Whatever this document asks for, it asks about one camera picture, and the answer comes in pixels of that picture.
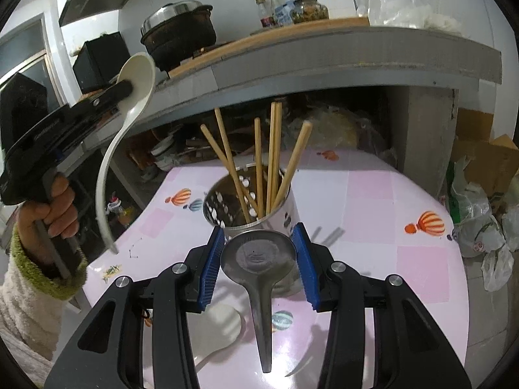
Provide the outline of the person's left hand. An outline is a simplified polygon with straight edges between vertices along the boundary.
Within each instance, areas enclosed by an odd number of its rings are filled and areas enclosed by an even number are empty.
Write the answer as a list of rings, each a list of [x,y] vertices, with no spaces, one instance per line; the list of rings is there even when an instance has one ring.
[[[73,237],[78,231],[78,211],[73,206],[75,193],[69,181],[58,174],[51,186],[51,202],[49,205],[35,201],[26,201],[18,212],[18,236],[26,253],[39,264],[53,263],[53,257],[45,247],[43,239],[37,232],[34,223],[41,220],[47,226],[50,238]]]

